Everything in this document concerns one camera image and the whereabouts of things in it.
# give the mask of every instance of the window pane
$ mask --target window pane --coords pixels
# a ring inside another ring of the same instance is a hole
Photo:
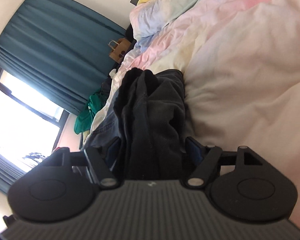
[[[21,80],[18,80],[8,72],[3,71],[0,83],[9,88],[12,91],[12,95],[26,103],[28,106],[31,106],[35,110],[51,118],[56,118],[57,121],[60,120],[63,108],[53,103]]]
[[[0,147],[17,158],[31,152],[51,155],[59,127],[0,91]]]

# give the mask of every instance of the blanket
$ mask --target blanket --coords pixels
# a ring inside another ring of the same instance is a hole
[[[247,145],[269,161],[297,186],[291,219],[300,227],[300,0],[198,0],[155,28],[127,54],[109,99],[133,67],[180,70],[185,136],[224,150]]]

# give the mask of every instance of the green cloth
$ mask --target green cloth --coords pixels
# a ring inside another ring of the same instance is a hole
[[[89,97],[84,110],[78,115],[74,124],[74,132],[79,134],[90,130],[93,118],[100,111],[107,102],[107,96],[103,95],[101,88],[99,88],[93,95]]]

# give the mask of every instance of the curtain fold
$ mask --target curtain fold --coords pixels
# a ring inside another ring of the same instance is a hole
[[[0,36],[0,67],[78,114],[114,65],[125,30],[73,0],[25,0]]]
[[[0,191],[7,194],[10,186],[26,174],[0,154]]]

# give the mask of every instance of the black cloth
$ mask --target black cloth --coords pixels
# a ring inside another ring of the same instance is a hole
[[[114,104],[122,135],[114,175],[144,180],[182,177],[184,93],[178,70],[154,75],[133,68],[126,73]]]

